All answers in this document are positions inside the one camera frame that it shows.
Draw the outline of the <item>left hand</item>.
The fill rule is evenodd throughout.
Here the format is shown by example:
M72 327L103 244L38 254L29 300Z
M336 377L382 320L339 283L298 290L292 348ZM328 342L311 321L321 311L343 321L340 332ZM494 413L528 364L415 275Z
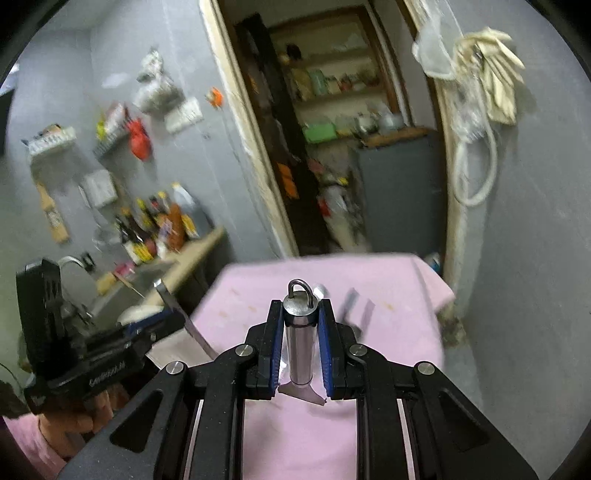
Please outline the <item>left hand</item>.
M60 410L38 416L40 432L48 445L63 459L74 457L85 445L83 434L96 434L129 401L120 384L109 387L90 400L82 410Z

